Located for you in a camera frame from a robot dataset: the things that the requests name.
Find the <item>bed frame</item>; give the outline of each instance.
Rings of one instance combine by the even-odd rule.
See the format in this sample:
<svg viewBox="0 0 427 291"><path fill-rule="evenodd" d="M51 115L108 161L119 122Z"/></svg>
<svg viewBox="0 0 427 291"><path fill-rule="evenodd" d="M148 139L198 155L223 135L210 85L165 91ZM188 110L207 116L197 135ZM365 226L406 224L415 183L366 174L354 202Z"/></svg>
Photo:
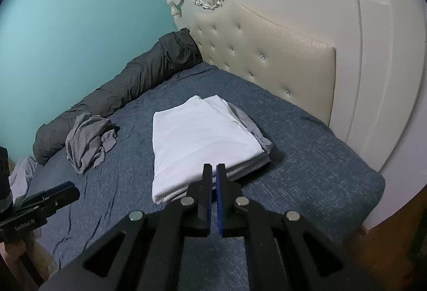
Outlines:
<svg viewBox="0 0 427 291"><path fill-rule="evenodd" d="M325 122L380 170L417 98L423 0L167 0L204 61Z"/></svg>

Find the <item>mattress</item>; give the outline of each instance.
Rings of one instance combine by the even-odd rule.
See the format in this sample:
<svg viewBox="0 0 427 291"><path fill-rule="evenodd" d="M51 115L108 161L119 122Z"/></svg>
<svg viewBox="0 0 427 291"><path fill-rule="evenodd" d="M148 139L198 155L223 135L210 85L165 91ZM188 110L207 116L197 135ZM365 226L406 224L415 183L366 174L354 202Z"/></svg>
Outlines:
<svg viewBox="0 0 427 291"><path fill-rule="evenodd" d="M273 142L272 162L239 180L244 195L266 209L297 210L339 244L379 202L383 177L323 122L253 83L201 63L175 74L110 116L120 126L117 144L97 169L78 175L67 161L65 149L37 167L28 195L65 181L74 182L81 192L79 201L60 209L42 227L39 241L59 268L129 211L149 213L163 208L151 198L153 114L194 95L219 95L233 103ZM184 242L179 290L248 290L243 239L218 235L215 203L209 237Z"/></svg>

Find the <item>wooden floor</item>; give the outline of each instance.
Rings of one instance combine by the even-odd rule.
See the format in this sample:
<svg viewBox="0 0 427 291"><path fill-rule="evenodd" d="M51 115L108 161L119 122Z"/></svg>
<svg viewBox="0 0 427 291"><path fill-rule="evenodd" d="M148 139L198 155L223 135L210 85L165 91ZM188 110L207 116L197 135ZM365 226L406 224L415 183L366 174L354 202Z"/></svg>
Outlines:
<svg viewBox="0 0 427 291"><path fill-rule="evenodd" d="M413 270L406 252L426 207L427 187L386 221L368 233L356 233L345 244L357 264L389 291L403 290L406 286L407 275Z"/></svg>

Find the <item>tufted headboard panel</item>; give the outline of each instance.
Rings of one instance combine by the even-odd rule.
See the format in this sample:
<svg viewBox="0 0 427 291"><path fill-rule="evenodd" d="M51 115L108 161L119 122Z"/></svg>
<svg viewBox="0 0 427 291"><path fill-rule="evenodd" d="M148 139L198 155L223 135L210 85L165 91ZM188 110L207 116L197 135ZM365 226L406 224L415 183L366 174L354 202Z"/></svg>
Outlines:
<svg viewBox="0 0 427 291"><path fill-rule="evenodd" d="M195 14L191 36L203 60L240 76L329 124L335 49L276 25L238 3Z"/></svg>

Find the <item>dark gray pillow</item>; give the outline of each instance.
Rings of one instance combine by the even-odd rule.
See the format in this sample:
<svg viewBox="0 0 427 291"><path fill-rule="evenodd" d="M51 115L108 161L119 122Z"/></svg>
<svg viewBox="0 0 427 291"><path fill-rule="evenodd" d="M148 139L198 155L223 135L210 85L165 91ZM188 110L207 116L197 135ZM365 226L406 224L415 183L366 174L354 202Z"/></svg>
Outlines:
<svg viewBox="0 0 427 291"><path fill-rule="evenodd" d="M35 135L34 157L46 162L65 146L76 117L84 112L108 117L175 73L202 62L196 43L184 28L162 36L150 51L134 58L114 79L87 95Z"/></svg>

